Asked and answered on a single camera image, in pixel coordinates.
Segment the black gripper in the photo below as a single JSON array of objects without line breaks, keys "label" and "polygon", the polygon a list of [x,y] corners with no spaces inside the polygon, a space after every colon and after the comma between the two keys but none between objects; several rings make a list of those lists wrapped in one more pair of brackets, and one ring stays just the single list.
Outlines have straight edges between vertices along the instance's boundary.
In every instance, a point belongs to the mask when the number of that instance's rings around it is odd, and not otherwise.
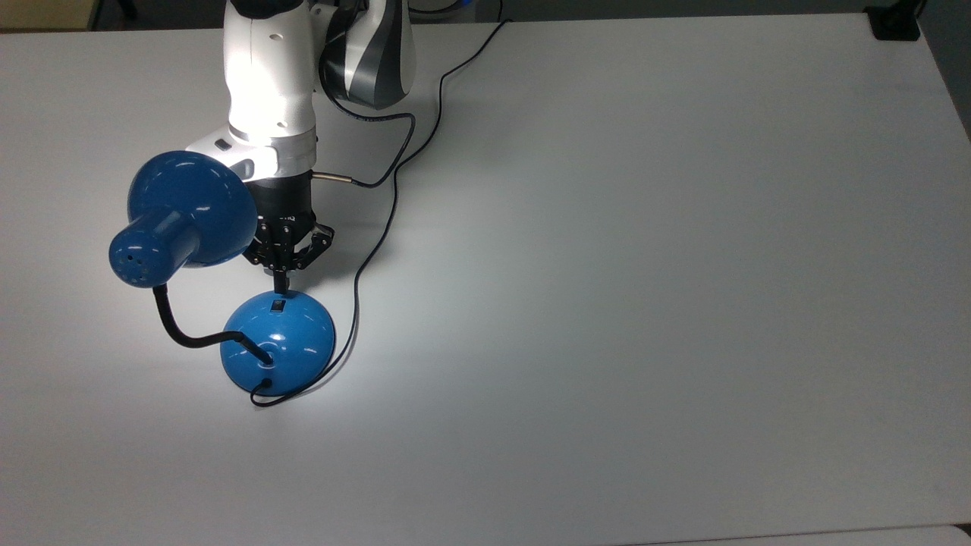
[{"label": "black gripper", "polygon": [[[264,177],[247,182],[258,215],[257,228],[243,257],[270,271],[273,291],[289,291],[289,274],[302,271],[315,262],[333,243],[332,228],[316,222],[312,201],[312,174],[289,177]],[[281,228],[281,246],[274,224]]]}]

